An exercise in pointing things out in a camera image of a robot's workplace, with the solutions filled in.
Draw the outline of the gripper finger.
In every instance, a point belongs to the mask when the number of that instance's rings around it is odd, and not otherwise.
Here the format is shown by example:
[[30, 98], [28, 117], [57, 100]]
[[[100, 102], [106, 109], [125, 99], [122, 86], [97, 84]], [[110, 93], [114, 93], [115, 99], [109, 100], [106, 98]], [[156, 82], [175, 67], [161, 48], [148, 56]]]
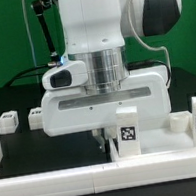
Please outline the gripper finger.
[[96, 129], [92, 131], [92, 136], [93, 138], [96, 139], [96, 141], [99, 143], [101, 151], [105, 151], [105, 139], [102, 136], [103, 135], [103, 130], [102, 129]]

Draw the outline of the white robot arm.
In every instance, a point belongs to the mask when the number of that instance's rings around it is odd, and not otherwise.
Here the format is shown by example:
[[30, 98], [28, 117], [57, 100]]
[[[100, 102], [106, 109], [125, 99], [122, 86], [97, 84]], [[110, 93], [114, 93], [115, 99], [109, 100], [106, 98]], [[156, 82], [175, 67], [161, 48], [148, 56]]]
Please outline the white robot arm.
[[127, 63], [124, 41], [167, 34], [181, 7], [181, 0], [58, 0], [67, 58], [42, 79], [44, 132], [91, 131], [139, 151], [140, 131], [161, 128], [171, 112], [171, 68]]

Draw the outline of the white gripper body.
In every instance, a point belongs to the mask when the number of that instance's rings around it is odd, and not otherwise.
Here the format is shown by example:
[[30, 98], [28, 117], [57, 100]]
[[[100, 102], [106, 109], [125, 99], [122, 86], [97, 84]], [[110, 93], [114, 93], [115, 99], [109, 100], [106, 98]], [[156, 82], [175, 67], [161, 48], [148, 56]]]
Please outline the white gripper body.
[[139, 122], [158, 120], [171, 111], [162, 65], [126, 70], [122, 59], [68, 61], [42, 78], [44, 132], [52, 137], [116, 124], [116, 110], [136, 107]]

